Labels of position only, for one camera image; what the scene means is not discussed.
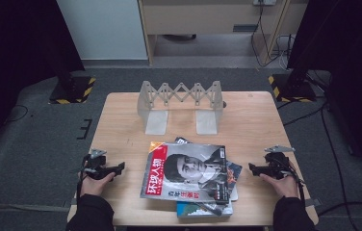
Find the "person's right hand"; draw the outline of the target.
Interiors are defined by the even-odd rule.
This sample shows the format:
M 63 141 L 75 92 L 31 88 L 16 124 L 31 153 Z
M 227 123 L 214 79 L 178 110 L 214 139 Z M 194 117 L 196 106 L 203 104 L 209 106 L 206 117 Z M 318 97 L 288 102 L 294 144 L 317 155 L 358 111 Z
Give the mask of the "person's right hand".
M 266 174 L 261 174 L 260 178 L 271 184 L 279 196 L 298 197 L 297 182 L 292 176 L 274 179 Z

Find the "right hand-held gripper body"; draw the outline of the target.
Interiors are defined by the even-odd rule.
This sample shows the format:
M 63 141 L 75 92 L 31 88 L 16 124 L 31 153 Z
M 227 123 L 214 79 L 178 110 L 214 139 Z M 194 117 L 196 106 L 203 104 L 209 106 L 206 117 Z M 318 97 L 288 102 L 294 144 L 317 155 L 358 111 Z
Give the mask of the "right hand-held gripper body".
M 266 175 L 275 179 L 282 179 L 286 175 L 294 176 L 296 174 L 290 165 L 289 158 L 285 156 L 285 152 L 294 151 L 292 147 L 275 145 L 266 148 L 266 151 L 265 160 L 269 164 L 269 169 L 265 172 Z

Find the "black curtain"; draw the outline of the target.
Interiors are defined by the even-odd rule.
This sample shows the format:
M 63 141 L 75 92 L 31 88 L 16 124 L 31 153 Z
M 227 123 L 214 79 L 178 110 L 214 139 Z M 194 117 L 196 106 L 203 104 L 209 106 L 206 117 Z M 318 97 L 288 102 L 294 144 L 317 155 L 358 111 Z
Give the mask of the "black curtain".
M 50 60 L 84 68 L 57 0 L 0 0 L 0 128 L 22 89 L 55 75 Z
M 328 96 L 362 156 L 362 0 L 309 0 L 289 67 L 331 73 Z

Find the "white panel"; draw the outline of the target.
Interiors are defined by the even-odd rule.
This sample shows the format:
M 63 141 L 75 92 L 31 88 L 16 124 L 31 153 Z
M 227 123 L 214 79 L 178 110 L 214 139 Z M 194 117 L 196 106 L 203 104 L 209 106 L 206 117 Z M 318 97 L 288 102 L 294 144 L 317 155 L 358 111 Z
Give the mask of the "white panel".
M 138 0 L 57 0 L 80 58 L 146 60 Z

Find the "portrait cover magazine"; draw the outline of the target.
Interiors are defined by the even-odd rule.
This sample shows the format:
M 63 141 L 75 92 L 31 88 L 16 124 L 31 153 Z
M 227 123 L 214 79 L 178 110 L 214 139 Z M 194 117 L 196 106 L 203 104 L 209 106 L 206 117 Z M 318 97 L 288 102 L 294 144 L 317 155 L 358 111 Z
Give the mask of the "portrait cover magazine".
M 152 141 L 141 197 L 186 202 L 229 202 L 224 145 Z

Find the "dark round object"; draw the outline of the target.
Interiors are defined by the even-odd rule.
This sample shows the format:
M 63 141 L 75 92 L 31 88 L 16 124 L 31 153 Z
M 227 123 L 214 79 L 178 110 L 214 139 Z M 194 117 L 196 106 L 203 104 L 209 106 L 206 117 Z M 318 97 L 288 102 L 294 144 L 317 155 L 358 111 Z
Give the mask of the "dark round object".
M 163 35 L 165 39 L 175 40 L 175 41 L 187 41 L 196 39 L 196 34 L 193 35 Z

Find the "person's left hand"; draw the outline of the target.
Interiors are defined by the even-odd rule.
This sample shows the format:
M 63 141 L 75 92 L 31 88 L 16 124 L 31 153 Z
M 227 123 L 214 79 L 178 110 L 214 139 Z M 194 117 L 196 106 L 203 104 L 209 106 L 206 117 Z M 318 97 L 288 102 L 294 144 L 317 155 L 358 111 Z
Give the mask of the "person's left hand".
M 106 176 L 103 179 L 95 180 L 88 177 L 88 175 L 81 177 L 80 180 L 80 196 L 83 196 L 85 194 L 100 196 L 103 193 L 105 186 L 113 181 L 107 180 Z

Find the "black stand with striped base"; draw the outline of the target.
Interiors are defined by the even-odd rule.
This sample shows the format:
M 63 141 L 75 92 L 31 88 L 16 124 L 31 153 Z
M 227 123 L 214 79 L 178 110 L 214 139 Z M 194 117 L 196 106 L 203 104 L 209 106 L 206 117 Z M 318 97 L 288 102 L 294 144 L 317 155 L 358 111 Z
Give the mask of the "black stand with striped base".
M 297 64 L 289 74 L 273 74 L 268 78 L 278 102 L 310 102 L 316 94 L 306 79 L 306 64 Z
M 94 77 L 74 77 L 59 62 L 52 64 L 52 68 L 58 77 L 58 83 L 49 97 L 50 104 L 84 103 L 88 99 L 95 82 Z

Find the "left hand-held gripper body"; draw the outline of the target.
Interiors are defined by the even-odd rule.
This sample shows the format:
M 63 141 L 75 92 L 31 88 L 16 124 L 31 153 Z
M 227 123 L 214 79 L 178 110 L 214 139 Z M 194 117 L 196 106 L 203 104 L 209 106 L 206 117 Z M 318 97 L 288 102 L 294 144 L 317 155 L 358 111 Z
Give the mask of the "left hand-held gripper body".
M 109 174 L 106 168 L 106 151 L 93 148 L 83 158 L 82 172 L 92 179 L 103 179 Z

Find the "blue box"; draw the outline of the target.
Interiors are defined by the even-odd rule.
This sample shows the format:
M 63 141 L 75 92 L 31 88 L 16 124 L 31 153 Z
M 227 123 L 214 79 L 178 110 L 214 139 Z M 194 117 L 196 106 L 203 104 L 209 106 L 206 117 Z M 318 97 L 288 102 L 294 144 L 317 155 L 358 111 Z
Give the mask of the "blue box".
M 176 202 L 176 214 L 179 218 L 219 218 L 233 215 L 232 203 L 219 205 L 215 202 Z

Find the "dark cover magazine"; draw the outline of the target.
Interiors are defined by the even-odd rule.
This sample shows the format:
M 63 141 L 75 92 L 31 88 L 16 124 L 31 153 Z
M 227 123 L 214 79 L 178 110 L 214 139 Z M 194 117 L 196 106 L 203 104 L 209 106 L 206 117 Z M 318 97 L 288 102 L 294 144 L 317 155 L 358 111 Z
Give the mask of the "dark cover magazine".
M 175 139 L 176 143 L 191 143 L 190 141 L 182 138 L 182 137 L 177 137 Z M 235 189 L 235 185 L 238 181 L 238 178 L 241 174 L 242 171 L 242 166 L 236 165 L 232 162 L 226 161 L 226 166 L 227 166 L 227 182 L 228 182 L 228 190 L 230 193 L 232 193 Z

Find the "white metal file rack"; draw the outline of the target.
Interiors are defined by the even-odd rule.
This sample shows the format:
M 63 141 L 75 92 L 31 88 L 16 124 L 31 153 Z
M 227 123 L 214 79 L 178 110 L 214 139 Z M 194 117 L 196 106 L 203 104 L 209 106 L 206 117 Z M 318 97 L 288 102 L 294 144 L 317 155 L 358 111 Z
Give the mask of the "white metal file rack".
M 159 35 L 252 33 L 265 64 L 281 35 L 295 34 L 309 0 L 138 0 L 147 57 Z

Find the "white expandable metal book rack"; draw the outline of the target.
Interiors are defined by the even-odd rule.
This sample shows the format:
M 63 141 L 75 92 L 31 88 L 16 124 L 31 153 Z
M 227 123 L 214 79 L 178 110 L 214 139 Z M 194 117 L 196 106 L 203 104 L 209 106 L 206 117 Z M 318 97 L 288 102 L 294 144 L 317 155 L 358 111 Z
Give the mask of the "white expandable metal book rack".
M 149 81 L 142 82 L 137 112 L 147 135 L 164 135 L 170 113 L 182 108 L 194 112 L 198 135 L 216 135 L 225 108 L 220 81 L 214 81 L 207 89 L 200 83 L 190 88 L 184 83 L 174 88 L 163 83 L 155 89 Z

